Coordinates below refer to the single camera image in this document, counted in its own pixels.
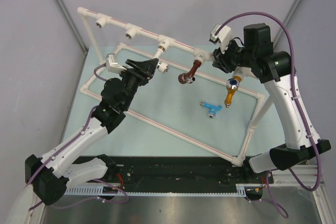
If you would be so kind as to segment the white water faucet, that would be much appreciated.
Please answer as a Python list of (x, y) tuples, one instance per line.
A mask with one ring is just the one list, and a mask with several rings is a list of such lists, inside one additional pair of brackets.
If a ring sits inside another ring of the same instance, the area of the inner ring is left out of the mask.
[(161, 73), (167, 73), (169, 70), (169, 66), (167, 63), (161, 61), (159, 57), (164, 53), (165, 49), (163, 47), (158, 47), (156, 53), (154, 54), (153, 58), (158, 59), (158, 63), (156, 65), (156, 68)]

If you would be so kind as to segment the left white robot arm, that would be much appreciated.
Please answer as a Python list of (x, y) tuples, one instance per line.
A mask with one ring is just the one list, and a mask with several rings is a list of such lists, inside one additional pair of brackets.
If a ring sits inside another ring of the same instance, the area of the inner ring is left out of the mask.
[(159, 60), (128, 59), (118, 78), (105, 81), (101, 101), (94, 106), (84, 125), (74, 136), (63, 141), (41, 157), (34, 154), (25, 160), (26, 184), (46, 206), (56, 203), (67, 189), (90, 180), (110, 182), (116, 175), (115, 162), (106, 155), (75, 164), (75, 160), (91, 145), (115, 130), (125, 119), (125, 112), (140, 86), (148, 84), (158, 68)]

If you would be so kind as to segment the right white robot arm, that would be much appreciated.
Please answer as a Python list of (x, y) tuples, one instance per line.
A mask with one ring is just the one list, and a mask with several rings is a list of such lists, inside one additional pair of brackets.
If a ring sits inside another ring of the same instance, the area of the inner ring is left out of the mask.
[(211, 31), (210, 41), (220, 43), (213, 51), (213, 66), (225, 73), (239, 67), (250, 68), (253, 75), (269, 93), (279, 115), (285, 143), (249, 159), (249, 165), (242, 169), (243, 179), (254, 183), (261, 172), (286, 170), (303, 161), (331, 149), (328, 140), (320, 138), (312, 125), (308, 134), (296, 101), (301, 101), (299, 91), (292, 93), (291, 59), (285, 51), (275, 52), (271, 41), (270, 27), (264, 23), (244, 27), (242, 46), (234, 41), (228, 26), (217, 24)]

